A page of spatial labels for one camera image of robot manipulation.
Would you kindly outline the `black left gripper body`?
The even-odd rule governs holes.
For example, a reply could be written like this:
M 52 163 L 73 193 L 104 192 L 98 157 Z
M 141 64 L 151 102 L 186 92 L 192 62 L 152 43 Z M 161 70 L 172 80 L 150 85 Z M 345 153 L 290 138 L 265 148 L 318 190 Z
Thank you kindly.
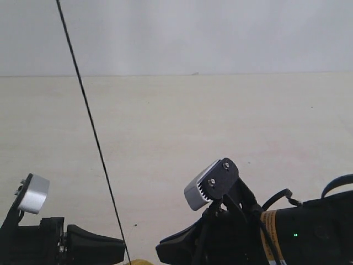
M 1 264 L 67 264 L 63 217 L 21 226 L 16 219 L 1 226 Z

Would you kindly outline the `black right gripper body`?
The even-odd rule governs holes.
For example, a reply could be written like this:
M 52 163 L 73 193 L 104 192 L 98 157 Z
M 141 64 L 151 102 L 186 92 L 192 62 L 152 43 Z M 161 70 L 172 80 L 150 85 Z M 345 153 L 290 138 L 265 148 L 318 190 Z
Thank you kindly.
M 259 212 L 246 212 L 238 221 L 229 211 L 203 216 L 193 223 L 193 264 L 264 264 Z

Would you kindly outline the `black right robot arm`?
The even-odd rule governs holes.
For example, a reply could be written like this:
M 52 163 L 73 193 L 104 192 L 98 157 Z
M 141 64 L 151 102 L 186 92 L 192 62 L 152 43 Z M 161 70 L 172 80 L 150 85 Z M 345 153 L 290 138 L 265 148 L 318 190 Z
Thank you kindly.
M 331 194 L 351 183 L 351 174 L 340 176 L 319 199 L 285 209 L 236 214 L 212 204 L 156 253 L 166 264 L 351 264 L 352 191 Z

